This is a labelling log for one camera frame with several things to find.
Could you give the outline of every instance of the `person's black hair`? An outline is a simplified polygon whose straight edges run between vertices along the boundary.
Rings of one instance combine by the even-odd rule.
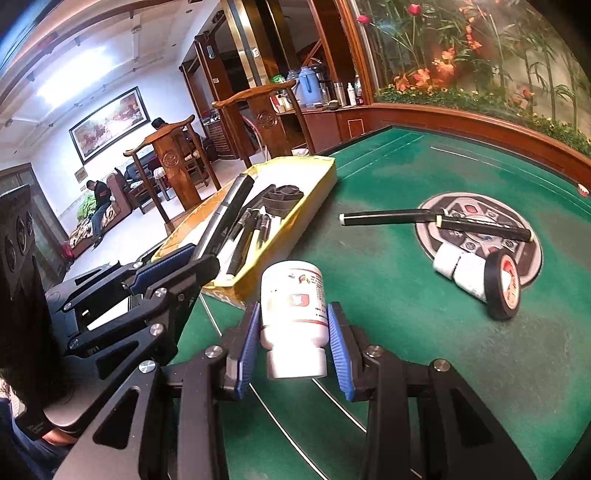
[[[163,126],[166,122],[164,120],[162,120],[160,117],[155,118],[154,120],[152,120],[152,127],[154,127],[156,130],[159,129],[161,126]]]

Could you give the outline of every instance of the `white tile floor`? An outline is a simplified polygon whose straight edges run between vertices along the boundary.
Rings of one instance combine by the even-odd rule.
[[[251,161],[252,163],[262,162],[262,153],[258,152],[253,155]],[[213,164],[213,168],[220,184],[224,185],[243,172],[245,166],[241,160],[218,160]],[[215,191],[215,186],[211,181],[207,187],[198,189],[202,199],[209,197]],[[168,195],[170,196],[169,202],[166,202],[162,195],[160,198],[164,210],[170,218],[173,218],[183,211],[183,207],[174,194],[174,190],[169,189]],[[105,234],[105,238],[97,248],[90,247],[86,250],[70,267],[66,273],[66,280],[111,261],[119,260],[122,265],[133,262],[144,252],[164,240],[166,230],[158,209],[153,203],[150,203],[145,210],[146,214],[142,215],[139,209],[135,209],[131,215]]]

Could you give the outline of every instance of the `green blanket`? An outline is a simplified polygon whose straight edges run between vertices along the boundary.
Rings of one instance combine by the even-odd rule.
[[[92,194],[88,194],[84,200],[82,200],[82,204],[78,207],[78,212],[76,213],[76,218],[78,221],[82,220],[83,218],[88,217],[89,215],[93,214],[96,210],[96,199],[95,196]]]

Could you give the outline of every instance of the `ceiling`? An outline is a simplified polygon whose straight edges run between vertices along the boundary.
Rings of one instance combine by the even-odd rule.
[[[175,0],[156,7],[126,12],[96,23],[65,39],[41,58],[11,90],[0,106],[0,151],[25,155],[68,111],[81,106],[110,83],[157,63],[173,63],[191,29],[200,3]],[[38,95],[43,85],[64,66],[100,52],[112,70],[86,78],[89,85],[55,107]],[[74,69],[76,76],[81,69]]]

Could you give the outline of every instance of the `person's hand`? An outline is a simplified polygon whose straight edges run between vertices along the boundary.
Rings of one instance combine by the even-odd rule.
[[[75,439],[60,429],[53,429],[43,436],[43,440],[45,440],[47,443],[50,443],[54,447],[65,447],[66,445],[72,445],[76,443],[78,439]]]

